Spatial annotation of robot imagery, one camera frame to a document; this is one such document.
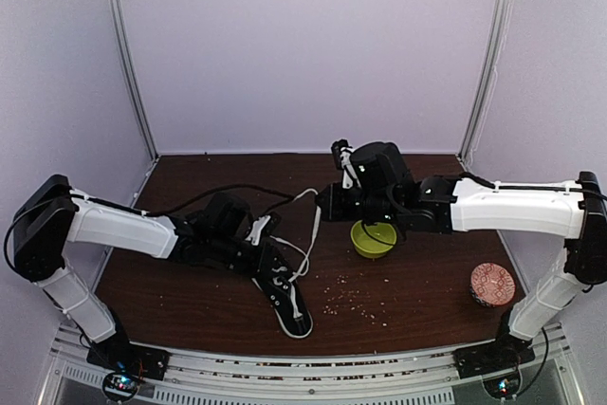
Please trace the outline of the black white canvas sneaker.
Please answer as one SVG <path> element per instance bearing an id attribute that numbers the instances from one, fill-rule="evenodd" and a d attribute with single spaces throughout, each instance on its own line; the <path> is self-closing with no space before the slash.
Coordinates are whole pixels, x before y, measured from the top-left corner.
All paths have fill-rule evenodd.
<path id="1" fill-rule="evenodd" d="M 282 330 L 292 339 L 307 338 L 312 332 L 313 320 L 298 286 L 295 270 L 292 268 L 291 279 L 282 284 L 257 280 L 256 271 L 257 267 L 251 280 L 269 300 Z"/>

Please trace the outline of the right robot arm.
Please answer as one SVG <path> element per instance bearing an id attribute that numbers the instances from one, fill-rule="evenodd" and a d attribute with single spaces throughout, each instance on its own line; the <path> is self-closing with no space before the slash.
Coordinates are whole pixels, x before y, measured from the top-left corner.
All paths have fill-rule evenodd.
<path id="1" fill-rule="evenodd" d="M 514 304 L 487 346 L 492 367 L 506 368 L 578 294 L 606 281 L 606 197 L 591 172 L 556 183 L 505 183 L 471 173 L 415 180 L 392 142 L 352 148 L 340 139 L 331 155 L 342 179 L 316 198 L 324 221 L 386 223 L 401 234 L 497 230 L 561 239 L 549 271 Z"/>

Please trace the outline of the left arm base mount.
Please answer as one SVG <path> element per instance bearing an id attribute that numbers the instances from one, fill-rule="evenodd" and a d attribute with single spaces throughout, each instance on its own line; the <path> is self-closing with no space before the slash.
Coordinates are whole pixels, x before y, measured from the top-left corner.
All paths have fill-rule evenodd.
<path id="1" fill-rule="evenodd" d="M 162 349 L 131 345 L 126 354 L 110 355 L 93 344 L 86 361 L 109 370 L 101 380 L 101 391 L 111 401 L 133 399 L 149 380 L 163 380 L 170 354 Z"/>

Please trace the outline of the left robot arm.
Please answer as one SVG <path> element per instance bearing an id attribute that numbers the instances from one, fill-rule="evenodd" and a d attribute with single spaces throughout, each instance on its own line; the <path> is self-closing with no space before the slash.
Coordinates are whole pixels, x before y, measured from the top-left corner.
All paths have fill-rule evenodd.
<path id="1" fill-rule="evenodd" d="M 40 287 L 117 371 L 136 363 L 136 349 L 119 320 L 64 257 L 68 243 L 127 249 L 189 266 L 218 265 L 249 277 L 270 300 L 293 338 L 310 331 L 295 274 L 267 239 L 274 215 L 254 219 L 248 203 L 225 190 L 185 216 L 122 207 L 49 178 L 14 215 L 3 250 L 13 272 Z"/>

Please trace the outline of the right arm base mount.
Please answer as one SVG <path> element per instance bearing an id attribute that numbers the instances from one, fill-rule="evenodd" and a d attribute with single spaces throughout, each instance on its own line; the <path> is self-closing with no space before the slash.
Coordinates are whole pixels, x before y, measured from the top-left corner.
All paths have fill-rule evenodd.
<path id="1" fill-rule="evenodd" d="M 513 399 L 522 390 L 521 367 L 535 359 L 530 341 L 503 336 L 453 352 L 461 379 L 480 377 L 485 392 L 495 399 Z"/>

